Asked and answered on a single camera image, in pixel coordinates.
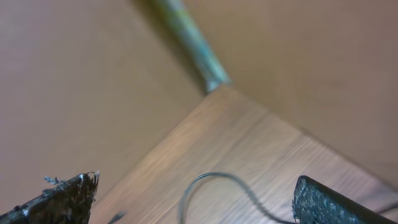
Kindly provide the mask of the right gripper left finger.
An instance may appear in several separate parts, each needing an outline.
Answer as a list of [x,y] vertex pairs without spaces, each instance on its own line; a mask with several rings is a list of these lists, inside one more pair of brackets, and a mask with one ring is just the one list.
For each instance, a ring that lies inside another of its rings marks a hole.
[[1,215],[1,224],[87,224],[91,206],[95,201],[100,173],[87,172],[69,180],[58,180],[45,176],[53,184],[38,197],[14,207]]

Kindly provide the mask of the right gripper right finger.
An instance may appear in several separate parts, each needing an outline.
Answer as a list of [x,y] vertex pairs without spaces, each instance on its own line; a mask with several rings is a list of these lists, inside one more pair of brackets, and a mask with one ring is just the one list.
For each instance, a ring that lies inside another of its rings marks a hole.
[[300,224],[396,224],[306,175],[297,179],[292,211]]

